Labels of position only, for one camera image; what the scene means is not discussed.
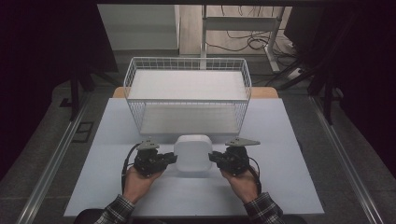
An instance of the human hand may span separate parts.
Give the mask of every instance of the human hand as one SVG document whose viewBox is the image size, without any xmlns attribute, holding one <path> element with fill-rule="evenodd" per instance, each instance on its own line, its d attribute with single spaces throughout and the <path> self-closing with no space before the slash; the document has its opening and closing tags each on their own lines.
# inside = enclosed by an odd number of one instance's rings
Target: human hand
<svg viewBox="0 0 396 224">
<path fill-rule="evenodd" d="M 250 203 L 259 196 L 257 193 L 256 181 L 249 170 L 246 170 L 240 175 L 231 175 L 221 169 L 220 171 L 222 176 L 230 183 L 233 192 L 243 203 Z"/>
<path fill-rule="evenodd" d="M 126 174 L 125 188 L 122 195 L 131 203 L 137 203 L 137 201 L 149 192 L 149 188 L 154 180 L 162 174 L 163 171 L 155 173 L 149 177 L 145 177 L 139 174 L 132 166 Z"/>
</svg>

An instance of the gray floor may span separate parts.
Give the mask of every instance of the gray floor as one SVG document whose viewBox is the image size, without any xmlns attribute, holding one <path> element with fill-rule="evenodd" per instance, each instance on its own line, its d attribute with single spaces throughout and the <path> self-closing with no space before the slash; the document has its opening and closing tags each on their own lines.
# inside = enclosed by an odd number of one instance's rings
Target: gray floor
<svg viewBox="0 0 396 224">
<path fill-rule="evenodd" d="M 241 57 L 240 55 L 222 55 L 222 53 L 217 52 L 217 55 L 212 56 Z M 186 51 L 187 54 L 194 56 L 192 51 Z M 135 52 L 134 54 L 117 53 L 120 73 L 112 74 L 112 76 L 123 80 L 130 57 L 136 55 L 177 56 L 156 51 Z M 252 82 L 256 83 L 255 86 L 263 86 L 274 77 L 265 56 L 243 55 L 243 57 L 247 60 L 250 74 L 253 75 Z M 115 90 L 115 87 L 102 79 L 93 77 L 96 88 L 81 121 L 92 123 L 92 133 L 88 136 L 86 143 L 71 143 L 67 149 L 57 175 L 38 210 L 35 223 L 73 223 L 73 218 L 63 217 L 64 209 L 90 150 L 94 134 L 106 108 L 106 102 Z M 283 83 L 287 79 L 287 77 L 282 77 L 274 84 Z M 304 219 L 308 223 L 370 223 L 309 101 L 306 94 L 308 84 L 309 79 L 286 91 L 279 92 L 296 138 L 302 144 L 304 159 L 325 210 L 324 215 L 304 216 Z M 0 182 L 0 223 L 15 223 L 50 156 L 60 142 L 70 117 L 70 108 L 59 107 L 63 98 L 70 98 L 68 83 L 55 88 L 52 94 L 52 104 L 46 116 L 14 166 Z M 333 127 L 374 198 L 385 223 L 396 223 L 396 180 L 336 101 L 332 104 L 332 117 Z M 74 140 L 84 139 L 87 137 L 84 134 L 75 134 Z"/>
</svg>

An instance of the white tabletop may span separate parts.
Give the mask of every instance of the white tabletop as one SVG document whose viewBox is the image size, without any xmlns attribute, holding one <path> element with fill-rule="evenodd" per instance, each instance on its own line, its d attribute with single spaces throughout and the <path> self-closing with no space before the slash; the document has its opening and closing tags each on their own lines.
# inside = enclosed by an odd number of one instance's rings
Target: white tabletop
<svg viewBox="0 0 396 224">
<path fill-rule="evenodd" d="M 268 191 L 284 214 L 324 213 L 281 99 L 252 99 L 241 137 L 261 141 L 247 147 L 260 165 L 262 191 Z M 125 99 L 109 99 L 73 195 L 64 213 L 76 216 L 88 208 L 104 208 L 121 193 L 120 173 L 140 136 Z M 173 151 L 178 136 L 155 136 L 160 153 Z M 213 149 L 224 151 L 231 136 L 210 136 Z M 188 175 L 174 164 L 136 205 L 136 217 L 240 216 L 246 211 L 216 165 Z"/>
</svg>

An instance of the plaid shirt cuff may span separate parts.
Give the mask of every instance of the plaid shirt cuff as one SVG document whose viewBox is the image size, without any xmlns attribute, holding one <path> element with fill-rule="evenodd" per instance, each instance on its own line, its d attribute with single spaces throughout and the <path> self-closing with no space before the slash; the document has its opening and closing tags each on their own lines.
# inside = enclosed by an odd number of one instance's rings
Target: plaid shirt cuff
<svg viewBox="0 0 396 224">
<path fill-rule="evenodd" d="M 250 203 L 244 204 L 250 222 L 253 224 L 280 224 L 285 223 L 280 217 L 282 209 L 277 206 L 267 192 L 261 193 L 259 197 Z"/>
<path fill-rule="evenodd" d="M 109 204 L 95 224 L 125 223 L 134 211 L 134 205 L 122 195 Z"/>
</svg>

